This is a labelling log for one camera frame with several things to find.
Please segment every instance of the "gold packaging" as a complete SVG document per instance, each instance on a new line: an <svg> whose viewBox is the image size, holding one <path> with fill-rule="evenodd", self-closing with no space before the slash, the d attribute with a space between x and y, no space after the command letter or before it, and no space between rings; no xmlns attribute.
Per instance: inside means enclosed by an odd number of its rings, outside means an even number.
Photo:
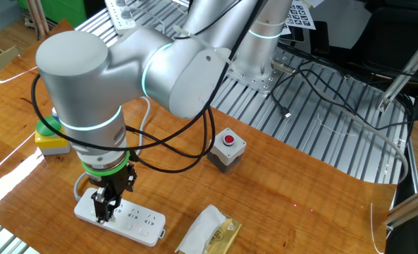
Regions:
<svg viewBox="0 0 418 254"><path fill-rule="evenodd" d="M230 245L234 242L238 235L242 224L236 219L226 216L226 220L223 224L215 231L215 234L204 249L203 254L226 254L229 250ZM178 254L185 254L182 251L178 251Z"/></svg>

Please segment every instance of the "red button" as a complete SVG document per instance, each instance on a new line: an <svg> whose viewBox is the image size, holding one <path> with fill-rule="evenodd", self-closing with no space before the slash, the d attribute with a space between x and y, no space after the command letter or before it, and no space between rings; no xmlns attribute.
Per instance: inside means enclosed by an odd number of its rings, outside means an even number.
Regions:
<svg viewBox="0 0 418 254"><path fill-rule="evenodd" d="M225 135L223 139L224 145L231 146L234 144L234 137L231 135Z"/></svg>

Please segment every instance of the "black device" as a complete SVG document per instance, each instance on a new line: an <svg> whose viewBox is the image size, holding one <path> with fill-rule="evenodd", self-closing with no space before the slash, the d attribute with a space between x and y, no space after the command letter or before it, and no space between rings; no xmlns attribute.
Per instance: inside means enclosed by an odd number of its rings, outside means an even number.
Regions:
<svg viewBox="0 0 418 254"><path fill-rule="evenodd" d="M305 36L302 32L302 28L296 28L289 26L288 29L292 32L289 35L281 35L282 40L288 40L291 41L291 45L294 46L296 42L304 42Z"/></svg>

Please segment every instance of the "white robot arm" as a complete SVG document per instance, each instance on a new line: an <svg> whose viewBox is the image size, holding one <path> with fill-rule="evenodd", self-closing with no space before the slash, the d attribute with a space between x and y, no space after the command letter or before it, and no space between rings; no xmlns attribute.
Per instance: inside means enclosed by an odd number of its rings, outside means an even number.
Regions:
<svg viewBox="0 0 418 254"><path fill-rule="evenodd" d="M135 28L107 48L90 33L62 32L39 47L39 73L67 136L102 147L127 147L122 104L148 96L180 118L193 118L206 107L227 70L224 59L232 58L241 39L239 69L263 75L270 68L265 63L271 61L269 52L276 48L290 5L288 0L195 0L183 30L197 40L181 34L173 41L154 29ZM247 35L242 34L245 26ZM257 55L262 47L266 53ZM98 222L108 221L135 180L128 153L75 143L73 148L91 183L100 187L93 195Z"/></svg>

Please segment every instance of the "white power strip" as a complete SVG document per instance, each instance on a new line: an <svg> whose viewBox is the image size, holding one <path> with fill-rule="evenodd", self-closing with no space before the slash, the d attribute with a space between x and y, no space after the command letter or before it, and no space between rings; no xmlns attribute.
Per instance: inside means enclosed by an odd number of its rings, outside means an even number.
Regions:
<svg viewBox="0 0 418 254"><path fill-rule="evenodd" d="M115 27L116 33L119 35L124 35L127 31L137 26L135 20L132 18L123 18L121 16L124 9L129 8L127 4L124 6L118 6L116 5L116 0L105 0L105 5L109 10L111 22Z"/></svg>
<svg viewBox="0 0 418 254"><path fill-rule="evenodd" d="M126 200L113 212L112 219L103 224L96 222L91 195L97 189L89 188L74 208L75 216L146 246L155 246L165 235L165 216Z"/></svg>

